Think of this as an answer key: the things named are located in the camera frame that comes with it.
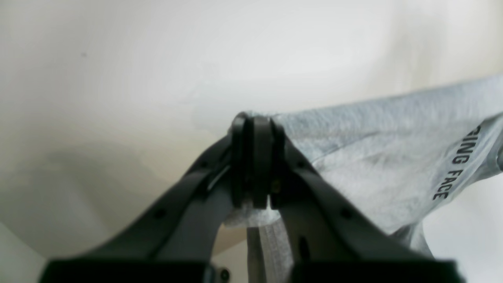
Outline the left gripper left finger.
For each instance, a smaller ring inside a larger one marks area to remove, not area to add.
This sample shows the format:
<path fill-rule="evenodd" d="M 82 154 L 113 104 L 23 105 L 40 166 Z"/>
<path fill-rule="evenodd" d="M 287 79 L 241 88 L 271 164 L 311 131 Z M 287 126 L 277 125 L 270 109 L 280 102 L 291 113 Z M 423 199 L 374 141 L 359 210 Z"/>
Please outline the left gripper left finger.
<path fill-rule="evenodd" d="M 246 195 L 250 117 L 229 133 L 137 220 L 77 258 L 50 261 L 42 283 L 213 283 L 210 263 L 221 223 Z"/>

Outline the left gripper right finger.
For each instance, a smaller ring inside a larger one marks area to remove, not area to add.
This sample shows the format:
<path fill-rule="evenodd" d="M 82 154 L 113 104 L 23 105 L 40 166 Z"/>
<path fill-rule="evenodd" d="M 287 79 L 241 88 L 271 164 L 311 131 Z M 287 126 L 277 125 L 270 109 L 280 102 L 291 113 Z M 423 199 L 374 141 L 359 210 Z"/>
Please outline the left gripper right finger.
<path fill-rule="evenodd" d="M 462 283 L 453 261 L 435 261 L 386 236 L 309 165 L 270 118 L 251 120 L 254 208 L 280 212 L 291 283 Z"/>

